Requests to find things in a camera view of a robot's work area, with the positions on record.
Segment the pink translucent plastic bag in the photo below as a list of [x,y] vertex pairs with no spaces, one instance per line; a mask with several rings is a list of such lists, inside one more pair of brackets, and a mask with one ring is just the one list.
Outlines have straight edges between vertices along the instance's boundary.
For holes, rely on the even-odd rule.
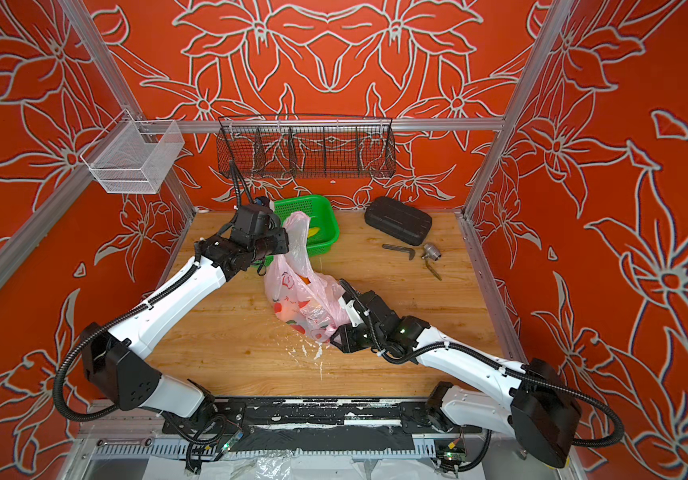
[[344,290],[330,275],[316,272],[305,254],[307,217],[296,212],[287,220],[287,226],[297,220],[301,223],[301,265],[298,266],[289,252],[276,255],[264,276],[264,291],[272,308],[275,302],[288,300],[298,304],[303,319],[298,324],[286,324],[318,343],[326,343],[337,327],[349,322],[339,305]]

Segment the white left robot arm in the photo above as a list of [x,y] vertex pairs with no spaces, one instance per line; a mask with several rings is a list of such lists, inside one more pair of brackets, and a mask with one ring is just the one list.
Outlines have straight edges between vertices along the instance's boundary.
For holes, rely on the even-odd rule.
[[[206,405],[206,391],[161,373],[147,363],[147,357],[208,295],[266,257],[288,250],[288,234],[270,207],[256,203],[238,207],[216,234],[195,243],[193,256],[158,290],[120,317],[103,326],[92,324],[81,333],[54,377],[56,411],[75,422],[137,408],[183,419],[199,416]],[[86,379],[111,406],[94,413],[80,413],[69,406],[64,389],[77,360]]]

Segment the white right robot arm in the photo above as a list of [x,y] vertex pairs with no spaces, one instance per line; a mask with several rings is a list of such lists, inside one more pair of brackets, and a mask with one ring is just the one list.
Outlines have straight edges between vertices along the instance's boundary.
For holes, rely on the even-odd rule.
[[399,316],[373,291],[339,282],[347,324],[331,345],[343,353],[369,350],[392,365],[416,364],[451,377],[428,398],[438,429],[479,427],[515,439],[541,463],[566,466],[573,448],[620,443],[625,427],[606,403],[568,387],[541,359],[529,363],[484,353],[415,316]]

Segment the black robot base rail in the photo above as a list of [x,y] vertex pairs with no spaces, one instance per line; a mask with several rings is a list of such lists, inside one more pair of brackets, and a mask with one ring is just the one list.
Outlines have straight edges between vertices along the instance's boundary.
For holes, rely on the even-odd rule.
[[453,441],[471,447],[482,432],[441,429],[423,398],[224,397],[216,407],[227,420],[201,437],[233,440],[229,460],[270,454],[429,459]]

